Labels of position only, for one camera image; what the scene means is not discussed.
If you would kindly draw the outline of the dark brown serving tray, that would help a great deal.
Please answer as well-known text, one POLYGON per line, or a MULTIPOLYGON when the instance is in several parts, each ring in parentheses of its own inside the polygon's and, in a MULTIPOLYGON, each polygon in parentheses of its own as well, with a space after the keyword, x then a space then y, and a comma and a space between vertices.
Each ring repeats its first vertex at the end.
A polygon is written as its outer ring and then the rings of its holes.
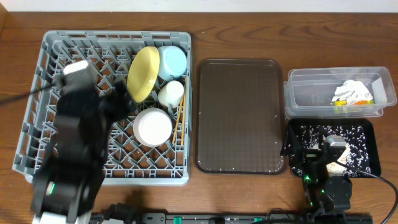
POLYGON ((197 75, 197 168, 207 174, 283 172, 280 65, 270 59, 206 59, 197 75))

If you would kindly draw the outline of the green orange snack wrapper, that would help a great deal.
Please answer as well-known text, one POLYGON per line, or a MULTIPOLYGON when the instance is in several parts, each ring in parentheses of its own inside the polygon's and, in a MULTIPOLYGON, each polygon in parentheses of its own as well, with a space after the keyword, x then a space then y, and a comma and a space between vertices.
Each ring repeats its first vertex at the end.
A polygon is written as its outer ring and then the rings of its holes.
POLYGON ((350 102, 347 102, 347 100, 336 100, 331 102, 332 106, 373 105, 373 104, 374 100, 360 100, 360 101, 350 101, 350 102))

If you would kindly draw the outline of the clear plastic waste bin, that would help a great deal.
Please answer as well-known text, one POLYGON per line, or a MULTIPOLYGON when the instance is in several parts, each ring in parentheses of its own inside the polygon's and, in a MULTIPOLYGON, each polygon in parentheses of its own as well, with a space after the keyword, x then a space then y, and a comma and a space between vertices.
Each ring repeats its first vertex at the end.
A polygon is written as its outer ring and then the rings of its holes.
POLYGON ((397 97, 385 67, 294 69, 284 82, 285 115, 292 118, 379 117, 397 97), (347 80, 361 81, 374 98, 373 105, 332 106, 335 90, 347 80))

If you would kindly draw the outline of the light blue bowl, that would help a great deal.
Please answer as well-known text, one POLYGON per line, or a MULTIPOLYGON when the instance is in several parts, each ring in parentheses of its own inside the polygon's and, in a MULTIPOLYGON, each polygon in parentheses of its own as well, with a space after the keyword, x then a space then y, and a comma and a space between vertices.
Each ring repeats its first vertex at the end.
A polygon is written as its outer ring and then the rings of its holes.
POLYGON ((180 78, 187 70, 187 56, 176 46, 162 46, 158 48, 160 65, 158 76, 171 81, 180 78))

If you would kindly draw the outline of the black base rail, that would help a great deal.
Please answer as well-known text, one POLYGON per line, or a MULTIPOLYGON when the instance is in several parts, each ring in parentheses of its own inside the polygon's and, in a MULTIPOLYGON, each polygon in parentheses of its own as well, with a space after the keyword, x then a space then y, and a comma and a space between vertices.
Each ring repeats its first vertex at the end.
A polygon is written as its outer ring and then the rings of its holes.
POLYGON ((265 215, 168 213, 139 210, 123 203, 112 204, 91 216, 89 224, 260 224, 260 223, 372 223, 369 215, 329 215, 309 220, 305 215, 271 210, 265 215))

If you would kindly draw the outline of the white cup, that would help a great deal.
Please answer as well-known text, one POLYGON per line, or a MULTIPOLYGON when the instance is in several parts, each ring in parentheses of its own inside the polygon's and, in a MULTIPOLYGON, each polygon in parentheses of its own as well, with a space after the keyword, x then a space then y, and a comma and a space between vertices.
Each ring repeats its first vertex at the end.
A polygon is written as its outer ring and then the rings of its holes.
POLYGON ((183 98, 184 91, 184 86, 179 81, 170 81, 159 91, 159 103, 166 108, 176 108, 183 98))

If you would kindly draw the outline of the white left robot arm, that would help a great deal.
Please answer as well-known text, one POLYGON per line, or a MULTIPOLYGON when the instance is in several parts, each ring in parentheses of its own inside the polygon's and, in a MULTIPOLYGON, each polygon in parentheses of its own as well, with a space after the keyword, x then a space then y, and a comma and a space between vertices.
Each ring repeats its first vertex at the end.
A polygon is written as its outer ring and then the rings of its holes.
POLYGON ((57 135, 32 182, 34 223, 89 222, 104 181, 111 128, 135 108, 124 77, 104 96, 93 81, 71 87, 57 102, 57 135))

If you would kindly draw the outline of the rice and food scraps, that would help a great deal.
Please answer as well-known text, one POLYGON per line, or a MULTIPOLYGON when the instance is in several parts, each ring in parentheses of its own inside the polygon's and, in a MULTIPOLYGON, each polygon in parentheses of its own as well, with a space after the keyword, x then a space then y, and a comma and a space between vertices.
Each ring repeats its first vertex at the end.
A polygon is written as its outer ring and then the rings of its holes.
MULTIPOLYGON (((305 147, 318 148, 318 128, 322 125, 301 125, 294 132, 305 147)), ((360 125, 323 125, 327 136, 342 136, 347 142, 346 150, 338 162, 355 169, 371 173, 373 171, 373 155, 377 153, 373 137, 368 135, 365 128, 360 125)))

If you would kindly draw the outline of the white napkin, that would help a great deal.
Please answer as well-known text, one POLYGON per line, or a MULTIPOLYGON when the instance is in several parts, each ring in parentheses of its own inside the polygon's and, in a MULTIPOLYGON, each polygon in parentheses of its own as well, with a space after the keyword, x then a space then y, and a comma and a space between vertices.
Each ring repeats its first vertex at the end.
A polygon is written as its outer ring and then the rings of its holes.
POLYGON ((335 95, 332 101, 347 100, 360 101, 360 100, 374 100, 370 91, 366 88, 361 81, 347 80, 335 90, 335 95))

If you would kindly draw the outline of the pink small plate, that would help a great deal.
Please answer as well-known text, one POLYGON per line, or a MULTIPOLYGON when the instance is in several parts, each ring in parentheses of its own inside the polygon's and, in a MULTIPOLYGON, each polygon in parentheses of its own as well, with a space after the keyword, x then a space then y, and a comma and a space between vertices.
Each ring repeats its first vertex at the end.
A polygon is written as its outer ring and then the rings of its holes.
POLYGON ((172 121, 163 110, 148 108, 134 119, 133 131, 135 138, 144 146, 160 146, 171 136, 172 121))

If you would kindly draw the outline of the black food waste tray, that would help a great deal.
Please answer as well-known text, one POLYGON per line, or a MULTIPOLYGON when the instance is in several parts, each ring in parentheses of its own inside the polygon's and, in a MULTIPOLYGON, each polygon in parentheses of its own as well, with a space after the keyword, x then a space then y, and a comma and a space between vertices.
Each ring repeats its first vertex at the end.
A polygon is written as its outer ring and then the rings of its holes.
POLYGON ((306 149, 319 149, 319 134, 343 137, 347 151, 338 159, 355 169, 381 175, 374 128, 366 119, 292 119, 288 122, 299 143, 306 149))

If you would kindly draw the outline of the grey plastic dishwasher rack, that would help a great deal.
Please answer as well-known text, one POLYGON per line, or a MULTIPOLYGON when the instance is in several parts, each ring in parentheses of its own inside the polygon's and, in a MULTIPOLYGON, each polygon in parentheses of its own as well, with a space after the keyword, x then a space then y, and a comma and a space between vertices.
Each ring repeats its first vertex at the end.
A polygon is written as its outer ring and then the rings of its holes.
MULTIPOLYGON (((53 125, 60 92, 52 80, 65 66, 87 60, 96 70, 96 91, 106 95, 118 76, 126 77, 134 57, 144 47, 176 46, 192 57, 192 39, 187 32, 51 30, 43 38, 32 95, 25 110, 12 168, 31 182, 44 159, 45 148, 57 135, 53 125)), ((172 144, 178 108, 167 109, 173 123, 170 138, 160 146, 147 147, 134 136, 136 113, 114 123, 109 154, 104 165, 105 185, 184 185, 190 177, 192 131, 192 78, 188 68, 180 78, 186 88, 185 142, 181 146, 182 112, 175 144, 172 144)))

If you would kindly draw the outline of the wooden chopstick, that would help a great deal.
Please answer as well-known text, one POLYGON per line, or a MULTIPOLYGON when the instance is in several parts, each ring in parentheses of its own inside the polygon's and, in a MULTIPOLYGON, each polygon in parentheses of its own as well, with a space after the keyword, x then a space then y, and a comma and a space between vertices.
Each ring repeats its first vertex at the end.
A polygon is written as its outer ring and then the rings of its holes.
POLYGON ((186 95, 183 97, 183 116, 182 116, 182 135, 181 135, 181 146, 184 146, 185 142, 185 113, 186 113, 186 95))
POLYGON ((174 135, 173 135, 173 139, 172 139, 172 144, 175 144, 176 142, 176 138, 177 138, 177 130, 178 130, 178 124, 179 124, 179 120, 180 120, 180 115, 182 112, 182 107, 183 107, 183 102, 185 101, 185 96, 182 98, 180 104, 179 104, 179 108, 178 108, 178 114, 177 114, 177 121, 175 123, 175 129, 174 129, 174 135))

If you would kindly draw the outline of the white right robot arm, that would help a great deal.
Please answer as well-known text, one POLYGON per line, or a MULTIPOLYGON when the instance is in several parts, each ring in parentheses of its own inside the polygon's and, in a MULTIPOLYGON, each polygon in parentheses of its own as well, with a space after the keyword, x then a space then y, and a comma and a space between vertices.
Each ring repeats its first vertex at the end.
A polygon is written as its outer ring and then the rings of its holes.
POLYGON ((352 182, 344 176, 329 176, 327 165, 342 156, 346 141, 341 136, 318 133, 318 149, 306 148, 291 125, 288 125, 286 144, 281 156, 289 158, 290 167, 302 170, 302 183, 311 208, 305 212, 309 222, 338 217, 351 208, 352 182))

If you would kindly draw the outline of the yellow plate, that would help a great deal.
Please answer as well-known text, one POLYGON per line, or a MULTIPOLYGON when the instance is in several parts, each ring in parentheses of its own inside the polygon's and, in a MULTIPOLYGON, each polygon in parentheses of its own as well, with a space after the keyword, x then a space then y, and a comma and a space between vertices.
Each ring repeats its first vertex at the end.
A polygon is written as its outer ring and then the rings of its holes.
POLYGON ((136 103, 151 93, 158 77, 160 55, 156 47, 144 47, 132 61, 127 76, 127 90, 136 103))

